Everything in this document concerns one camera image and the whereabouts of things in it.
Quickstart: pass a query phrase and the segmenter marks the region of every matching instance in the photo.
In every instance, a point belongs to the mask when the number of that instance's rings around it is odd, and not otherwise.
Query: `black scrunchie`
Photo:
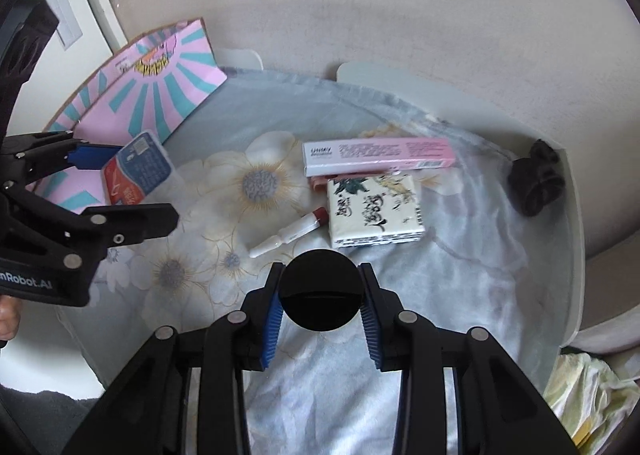
[[[540,213],[564,191],[564,178],[556,167],[559,161],[556,151],[543,140],[533,143],[528,158],[513,161],[507,181],[516,206],[527,217]]]

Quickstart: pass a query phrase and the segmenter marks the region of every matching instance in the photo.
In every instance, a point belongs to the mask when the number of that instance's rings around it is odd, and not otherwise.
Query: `white tissue package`
[[[411,175],[331,180],[329,233],[332,247],[420,240],[420,203]]]

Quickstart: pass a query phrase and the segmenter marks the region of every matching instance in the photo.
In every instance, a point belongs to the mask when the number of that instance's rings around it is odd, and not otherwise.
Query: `floral tablecloth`
[[[383,287],[436,326],[487,327],[539,390],[552,370],[570,294],[572,251],[562,200],[526,219],[506,195],[510,153],[432,120],[395,96],[274,72],[227,70],[228,80],[165,143],[184,184],[171,236],[114,248],[90,306],[60,308],[108,384],[156,327],[208,326],[264,284],[271,262],[329,247],[326,229],[250,258],[248,249],[318,206],[303,175],[302,142],[367,135],[449,138],[456,166],[415,175],[427,233],[419,242],[343,249],[370,261]],[[253,453],[388,454],[399,375],[377,372],[359,315],[327,333],[286,316],[265,373],[247,374]],[[447,379],[447,397],[452,396]],[[449,399],[450,446],[455,446]],[[193,448],[193,436],[190,437]]]

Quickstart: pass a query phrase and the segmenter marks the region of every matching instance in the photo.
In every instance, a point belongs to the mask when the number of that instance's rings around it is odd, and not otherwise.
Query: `red cap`
[[[318,219],[319,225],[324,226],[329,223],[329,213],[326,208],[321,206],[318,209],[313,210],[312,213],[316,216],[316,219]]]

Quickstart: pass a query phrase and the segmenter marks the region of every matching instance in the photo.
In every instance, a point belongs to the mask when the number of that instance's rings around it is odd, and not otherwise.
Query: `red and blue packet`
[[[112,205],[139,204],[173,172],[164,148],[151,132],[136,136],[102,167]]]

